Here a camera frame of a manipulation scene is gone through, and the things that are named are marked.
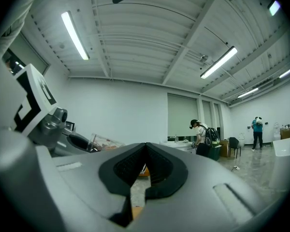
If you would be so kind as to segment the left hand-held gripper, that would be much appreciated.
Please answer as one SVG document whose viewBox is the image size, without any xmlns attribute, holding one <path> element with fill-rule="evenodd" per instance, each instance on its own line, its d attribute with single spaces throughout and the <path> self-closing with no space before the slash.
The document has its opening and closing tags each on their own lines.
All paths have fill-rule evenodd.
<svg viewBox="0 0 290 232">
<path fill-rule="evenodd" d="M 31 64 L 9 75 L 8 86 L 0 81 L 0 214 L 14 222 L 18 218 L 41 227 L 41 208 L 36 200 L 35 151 L 38 125 L 53 114 L 58 103 L 43 75 Z M 65 129 L 70 141 L 57 141 L 50 151 L 58 156 L 97 153 L 100 147 L 75 131 Z"/>
</svg>

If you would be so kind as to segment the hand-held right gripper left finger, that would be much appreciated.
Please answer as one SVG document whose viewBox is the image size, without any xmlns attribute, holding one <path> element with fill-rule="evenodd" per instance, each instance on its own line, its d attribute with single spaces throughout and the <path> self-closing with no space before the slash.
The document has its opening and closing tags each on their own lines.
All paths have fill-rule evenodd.
<svg viewBox="0 0 290 232">
<path fill-rule="evenodd" d="M 101 153 L 51 157 L 35 151 L 36 200 L 50 232 L 145 232 L 145 210 L 132 215 L 131 185 L 144 144 Z"/>
</svg>

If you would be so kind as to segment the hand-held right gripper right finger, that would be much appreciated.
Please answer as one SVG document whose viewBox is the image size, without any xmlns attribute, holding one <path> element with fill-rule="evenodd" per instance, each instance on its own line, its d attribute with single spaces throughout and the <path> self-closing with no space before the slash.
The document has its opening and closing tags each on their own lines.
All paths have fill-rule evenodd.
<svg viewBox="0 0 290 232">
<path fill-rule="evenodd" d="M 130 224 L 134 232 L 259 232 L 279 208 L 218 162 L 178 149 L 158 148 L 182 160 L 188 177 L 172 196 L 148 200 Z"/>
</svg>

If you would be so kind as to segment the clear glass cup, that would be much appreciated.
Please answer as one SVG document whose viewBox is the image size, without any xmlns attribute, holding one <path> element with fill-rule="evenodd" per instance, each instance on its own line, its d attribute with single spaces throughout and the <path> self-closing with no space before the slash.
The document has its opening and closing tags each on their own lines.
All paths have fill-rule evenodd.
<svg viewBox="0 0 290 232">
<path fill-rule="evenodd" d="M 111 140 L 109 138 L 105 138 L 93 133 L 87 144 L 87 151 L 89 153 L 94 153 L 106 150 L 113 150 L 123 146 L 125 146 L 124 143 Z"/>
</svg>

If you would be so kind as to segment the black green backpack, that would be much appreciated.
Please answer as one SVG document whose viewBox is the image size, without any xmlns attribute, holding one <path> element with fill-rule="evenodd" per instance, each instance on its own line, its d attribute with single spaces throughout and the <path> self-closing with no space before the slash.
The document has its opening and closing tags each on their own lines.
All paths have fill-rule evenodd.
<svg viewBox="0 0 290 232">
<path fill-rule="evenodd" d="M 207 128 L 205 131 L 205 144 L 210 147 L 216 147 L 220 143 L 219 133 L 214 128 Z"/>
</svg>

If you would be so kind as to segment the black chair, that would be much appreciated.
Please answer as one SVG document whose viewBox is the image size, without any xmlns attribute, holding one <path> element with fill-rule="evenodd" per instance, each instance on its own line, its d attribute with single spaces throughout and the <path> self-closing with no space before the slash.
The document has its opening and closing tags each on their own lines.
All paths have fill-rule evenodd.
<svg viewBox="0 0 290 232">
<path fill-rule="evenodd" d="M 229 141 L 229 157 L 231 156 L 231 150 L 233 150 L 233 155 L 235 156 L 235 158 L 237 158 L 238 156 L 241 156 L 241 145 L 240 142 L 237 138 L 235 137 L 230 137 Z"/>
</svg>

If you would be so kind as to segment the narrow white roller blind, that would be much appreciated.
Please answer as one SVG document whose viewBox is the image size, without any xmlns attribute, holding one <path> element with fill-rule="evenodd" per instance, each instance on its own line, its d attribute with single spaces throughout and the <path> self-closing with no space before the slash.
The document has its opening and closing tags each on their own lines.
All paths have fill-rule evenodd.
<svg viewBox="0 0 290 232">
<path fill-rule="evenodd" d="M 214 110 L 215 110 L 216 125 L 217 125 L 217 128 L 220 128 L 220 116 L 219 116 L 218 104 L 214 103 Z"/>
<path fill-rule="evenodd" d="M 209 127 L 212 127 L 213 122 L 212 122 L 210 102 L 202 101 L 202 104 L 203 104 L 204 122 Z"/>
</svg>

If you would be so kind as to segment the wide white roller blind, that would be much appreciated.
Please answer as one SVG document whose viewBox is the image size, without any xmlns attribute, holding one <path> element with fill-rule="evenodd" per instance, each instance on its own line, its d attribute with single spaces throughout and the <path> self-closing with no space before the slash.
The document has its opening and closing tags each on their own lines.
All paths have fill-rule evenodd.
<svg viewBox="0 0 290 232">
<path fill-rule="evenodd" d="M 168 136 L 195 136 L 196 130 L 190 129 L 190 122 L 198 119 L 195 99 L 168 94 Z"/>
</svg>

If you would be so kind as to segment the white bathtub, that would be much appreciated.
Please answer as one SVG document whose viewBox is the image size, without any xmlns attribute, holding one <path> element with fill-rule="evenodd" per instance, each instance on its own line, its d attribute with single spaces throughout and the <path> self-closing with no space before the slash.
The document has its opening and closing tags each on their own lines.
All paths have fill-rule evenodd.
<svg viewBox="0 0 290 232">
<path fill-rule="evenodd" d="M 273 141 L 273 147 L 277 157 L 290 156 L 290 138 Z"/>
</svg>

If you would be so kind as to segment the person's beige shirt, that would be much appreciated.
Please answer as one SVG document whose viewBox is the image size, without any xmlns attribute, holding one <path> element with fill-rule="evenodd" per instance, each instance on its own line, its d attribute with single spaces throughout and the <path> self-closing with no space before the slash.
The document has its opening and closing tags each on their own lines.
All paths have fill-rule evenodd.
<svg viewBox="0 0 290 232">
<path fill-rule="evenodd" d="M 0 25 L 0 58 L 3 57 L 24 26 L 34 0 L 16 0 Z"/>
</svg>

